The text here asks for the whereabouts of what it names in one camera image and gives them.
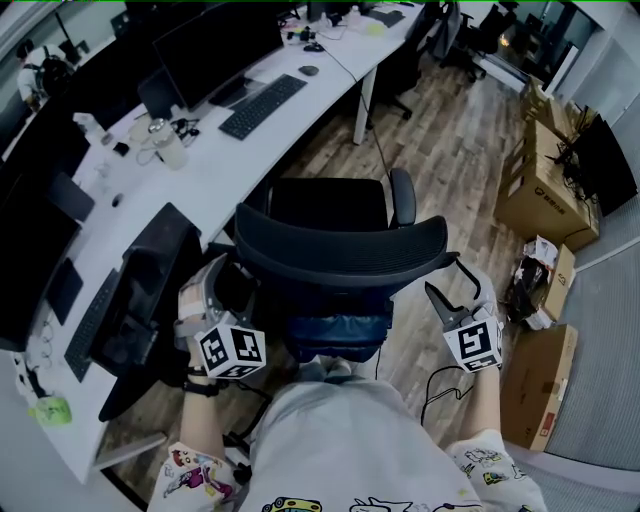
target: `black and white marker cube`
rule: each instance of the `black and white marker cube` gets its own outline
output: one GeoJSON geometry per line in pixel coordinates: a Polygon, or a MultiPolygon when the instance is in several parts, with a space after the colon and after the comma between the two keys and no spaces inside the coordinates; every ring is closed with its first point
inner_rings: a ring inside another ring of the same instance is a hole
{"type": "Polygon", "coordinates": [[[267,363],[261,331],[218,324],[195,338],[210,378],[242,379],[267,363]]]}
{"type": "Polygon", "coordinates": [[[495,316],[445,332],[444,339],[468,373],[502,364],[502,329],[495,316]]]}

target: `computer monitor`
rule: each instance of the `computer monitor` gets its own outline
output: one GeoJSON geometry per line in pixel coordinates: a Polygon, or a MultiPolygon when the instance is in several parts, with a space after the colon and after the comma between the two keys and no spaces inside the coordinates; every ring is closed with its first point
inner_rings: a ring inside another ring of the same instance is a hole
{"type": "Polygon", "coordinates": [[[190,110],[282,47],[272,8],[224,3],[172,30],[155,47],[190,110]]]}
{"type": "Polygon", "coordinates": [[[0,349],[22,352],[79,225],[21,176],[0,203],[0,349]]]}
{"type": "Polygon", "coordinates": [[[606,121],[599,115],[572,148],[580,162],[576,181],[585,196],[598,196],[602,215],[607,216],[637,195],[638,186],[629,164],[606,121]]]}

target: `wrist strap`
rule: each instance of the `wrist strap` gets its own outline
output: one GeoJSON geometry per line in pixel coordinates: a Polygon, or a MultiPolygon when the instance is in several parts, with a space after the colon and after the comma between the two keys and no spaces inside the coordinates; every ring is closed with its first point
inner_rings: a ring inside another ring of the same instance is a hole
{"type": "Polygon", "coordinates": [[[187,375],[193,375],[194,377],[206,377],[207,371],[204,366],[189,366],[187,368],[187,375]]]}
{"type": "Polygon", "coordinates": [[[194,384],[193,382],[187,380],[183,385],[182,389],[184,389],[187,393],[195,393],[196,395],[204,395],[207,398],[211,398],[212,396],[218,396],[218,393],[223,389],[229,387],[229,383],[227,381],[216,382],[215,384],[194,384]]]}

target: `chair armrest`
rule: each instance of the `chair armrest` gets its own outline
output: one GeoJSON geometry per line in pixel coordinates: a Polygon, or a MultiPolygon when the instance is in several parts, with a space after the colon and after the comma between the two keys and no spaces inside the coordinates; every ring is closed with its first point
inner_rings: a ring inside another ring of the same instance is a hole
{"type": "Polygon", "coordinates": [[[393,218],[391,228],[412,226],[416,221],[416,194],[411,176],[404,169],[391,169],[393,218]]]}

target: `red label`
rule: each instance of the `red label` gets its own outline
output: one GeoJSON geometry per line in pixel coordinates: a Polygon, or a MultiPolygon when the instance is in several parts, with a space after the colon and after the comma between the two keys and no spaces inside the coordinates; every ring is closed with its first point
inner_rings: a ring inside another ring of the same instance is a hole
{"type": "Polygon", "coordinates": [[[542,429],[540,430],[540,435],[542,437],[547,437],[549,435],[549,431],[553,426],[553,420],[556,415],[552,412],[547,413],[547,417],[544,419],[544,423],[542,424],[542,429]]]}

